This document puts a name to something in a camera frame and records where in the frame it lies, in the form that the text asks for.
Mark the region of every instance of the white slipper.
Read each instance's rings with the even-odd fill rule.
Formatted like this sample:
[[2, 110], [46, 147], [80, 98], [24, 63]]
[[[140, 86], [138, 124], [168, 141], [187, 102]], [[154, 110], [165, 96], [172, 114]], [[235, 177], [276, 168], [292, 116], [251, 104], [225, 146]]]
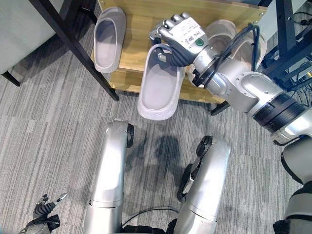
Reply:
[[94, 65], [99, 72], [111, 73], [118, 68], [126, 25], [119, 7], [109, 7], [100, 14], [94, 29]]
[[[238, 61], [246, 63], [246, 65], [252, 69], [251, 63], [252, 63], [252, 54], [253, 54], [253, 48], [252, 45], [254, 42], [254, 36], [253, 32], [250, 32], [243, 40], [242, 42], [237, 45], [233, 50], [230, 57], [232, 59], [236, 59]], [[258, 56], [256, 59], [256, 68], [259, 67], [261, 64], [263, 57], [265, 56], [267, 51], [267, 43], [265, 42], [264, 38], [260, 35], [259, 38], [259, 45], [258, 45]]]
[[[209, 39], [209, 45], [213, 47], [218, 54], [225, 50], [230, 41], [235, 37], [236, 31], [235, 24], [227, 19], [216, 20], [205, 28], [205, 33]], [[192, 83], [195, 77], [192, 73], [194, 69], [194, 65], [190, 65], [186, 69], [186, 74], [192, 85], [194, 85]]]
[[145, 63], [137, 110], [144, 118], [165, 120], [176, 111], [185, 69], [160, 61], [155, 51], [158, 47], [165, 53], [170, 50], [164, 44], [151, 47]]

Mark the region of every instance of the striped carpet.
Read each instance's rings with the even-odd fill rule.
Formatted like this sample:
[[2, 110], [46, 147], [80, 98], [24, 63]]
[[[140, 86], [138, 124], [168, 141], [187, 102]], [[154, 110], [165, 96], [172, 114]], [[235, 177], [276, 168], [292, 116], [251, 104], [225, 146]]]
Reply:
[[[93, 29], [79, 17], [76, 31], [84, 31], [78, 36], [88, 53]], [[54, 199], [63, 192], [68, 198], [53, 211], [61, 219], [54, 233], [82, 233], [104, 131], [116, 117], [135, 126], [126, 157], [123, 220], [151, 207], [179, 209], [179, 180], [204, 135], [232, 147], [215, 233], [273, 233], [272, 224], [299, 188], [279, 161], [282, 147], [245, 114], [229, 108], [212, 117], [208, 104], [180, 100], [172, 118], [143, 119], [137, 94], [118, 91], [120, 101], [112, 101], [57, 37], [11, 72], [22, 85], [0, 78], [0, 226], [9, 233], [32, 219], [41, 195]], [[174, 218], [173, 212], [155, 211], [130, 224], [166, 229]]]

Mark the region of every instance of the silver robot leg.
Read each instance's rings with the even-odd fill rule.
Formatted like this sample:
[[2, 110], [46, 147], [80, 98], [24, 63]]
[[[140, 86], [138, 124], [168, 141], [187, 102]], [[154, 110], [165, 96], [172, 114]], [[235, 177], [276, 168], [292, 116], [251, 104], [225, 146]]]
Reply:
[[124, 159], [133, 135], [133, 126], [120, 120], [109, 123], [106, 129], [96, 184], [85, 217], [85, 234], [120, 232]]
[[[209, 139], [210, 136], [205, 136], [202, 142], [207, 143]], [[192, 168], [196, 176], [190, 176], [192, 185], [179, 212], [174, 234], [212, 234], [215, 231], [231, 149], [216, 137], [211, 137], [210, 144], [206, 143], [197, 148], [198, 158]]]

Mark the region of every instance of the shoe rack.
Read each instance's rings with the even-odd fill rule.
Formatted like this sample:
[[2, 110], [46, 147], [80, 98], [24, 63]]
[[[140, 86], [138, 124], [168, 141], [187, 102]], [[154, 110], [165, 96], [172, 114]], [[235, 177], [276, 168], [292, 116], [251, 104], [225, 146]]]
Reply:
[[[145, 60], [152, 46], [149, 32], [160, 21], [175, 13], [189, 12], [203, 28], [215, 20], [227, 19], [242, 29], [249, 22], [259, 21], [266, 12], [265, 7], [224, 0], [98, 0], [98, 3], [101, 9], [118, 6], [127, 16], [119, 68], [112, 73], [109, 83], [115, 89], [136, 93], [140, 92]], [[188, 79], [182, 84], [180, 99], [223, 102], [207, 90], [194, 87]]]

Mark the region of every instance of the white cushion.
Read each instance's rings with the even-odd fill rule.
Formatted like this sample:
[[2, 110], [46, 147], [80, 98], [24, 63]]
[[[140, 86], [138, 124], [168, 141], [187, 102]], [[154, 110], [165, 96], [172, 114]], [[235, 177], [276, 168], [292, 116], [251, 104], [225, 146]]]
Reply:
[[[59, 12], [64, 0], [50, 0]], [[46, 42], [55, 32], [28, 0], [1, 0], [0, 74]]]

